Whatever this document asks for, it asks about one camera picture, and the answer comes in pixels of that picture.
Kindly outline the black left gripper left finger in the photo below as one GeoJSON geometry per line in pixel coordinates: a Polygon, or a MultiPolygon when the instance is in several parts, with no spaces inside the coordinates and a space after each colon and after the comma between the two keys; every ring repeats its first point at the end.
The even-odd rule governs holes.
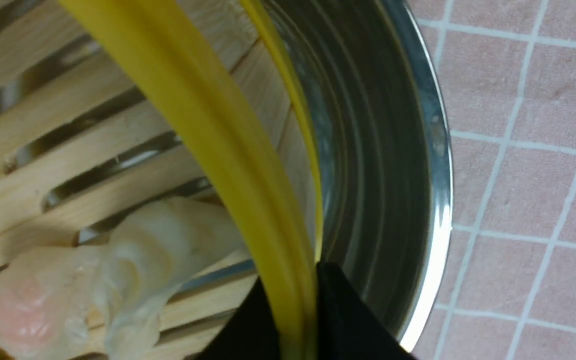
{"type": "Polygon", "coordinates": [[[279,360],[279,333],[257,279],[240,307],[222,330],[195,356],[197,360],[279,360]]]}

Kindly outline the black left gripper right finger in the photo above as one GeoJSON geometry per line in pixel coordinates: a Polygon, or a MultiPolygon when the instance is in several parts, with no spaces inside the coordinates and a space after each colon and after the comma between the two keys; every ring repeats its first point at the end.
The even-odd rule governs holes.
{"type": "Polygon", "coordinates": [[[317,264],[319,360],[414,360],[333,262],[317,264]]]}

